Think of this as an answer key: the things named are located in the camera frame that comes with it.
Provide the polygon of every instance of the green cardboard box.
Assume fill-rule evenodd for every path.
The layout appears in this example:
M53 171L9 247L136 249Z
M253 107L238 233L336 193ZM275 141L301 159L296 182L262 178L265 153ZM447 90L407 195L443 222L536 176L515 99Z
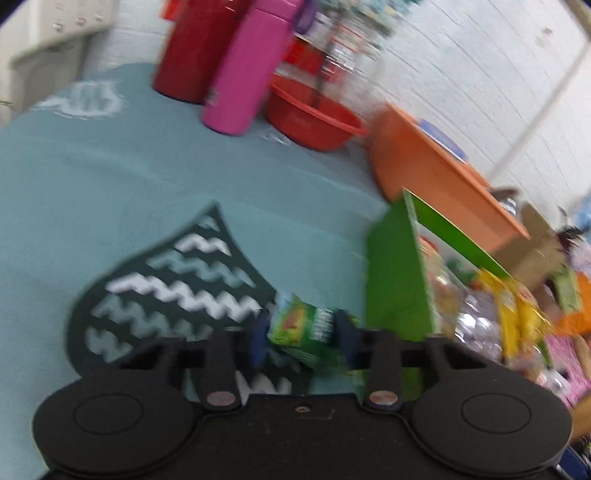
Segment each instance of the green cardboard box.
M367 240L366 324L395 331L403 340L422 340L439 333L433 312L433 294L419 250L423 225L478 268L499 278L509 274L443 215L405 190ZM423 390L417 369L403 373L405 398Z

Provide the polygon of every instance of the pink water bottle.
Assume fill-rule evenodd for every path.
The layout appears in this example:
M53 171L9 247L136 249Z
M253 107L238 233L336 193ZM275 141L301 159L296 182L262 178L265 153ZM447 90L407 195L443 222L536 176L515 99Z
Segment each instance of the pink water bottle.
M310 0L254 2L209 90L202 117L207 127L229 135L246 133L295 29L307 30L315 11Z

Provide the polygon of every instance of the pink fabric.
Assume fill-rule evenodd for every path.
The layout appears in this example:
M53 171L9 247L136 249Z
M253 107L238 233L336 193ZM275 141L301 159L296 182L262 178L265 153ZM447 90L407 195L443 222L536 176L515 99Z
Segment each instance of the pink fabric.
M564 402L567 406L576 405L580 398L591 390L591 381L587 380L583 374L577 355L574 352L573 340L571 337L554 335L546 337L545 340L554 359L556 369L559 371L566 370L569 373L570 392Z

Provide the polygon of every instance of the plastic container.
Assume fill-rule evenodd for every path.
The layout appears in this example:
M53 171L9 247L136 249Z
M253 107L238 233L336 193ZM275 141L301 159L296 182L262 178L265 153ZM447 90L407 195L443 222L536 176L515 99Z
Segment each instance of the plastic container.
M395 106L377 116L368 148L376 181L388 200L410 190L488 253L515 237L530 237L481 181Z
M269 123L295 143L319 151L340 148L351 136L367 134L362 121L347 107L321 96L310 106L312 87L275 75L265 114Z

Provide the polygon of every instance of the red plastic bowl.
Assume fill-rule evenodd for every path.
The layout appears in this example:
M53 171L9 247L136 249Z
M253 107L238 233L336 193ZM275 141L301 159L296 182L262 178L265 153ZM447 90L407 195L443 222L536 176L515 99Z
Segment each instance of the red plastic bowl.
M340 103L321 96L310 106L315 90L275 75L265 114L269 123L295 143L319 151L336 150L351 136L367 134L357 115Z

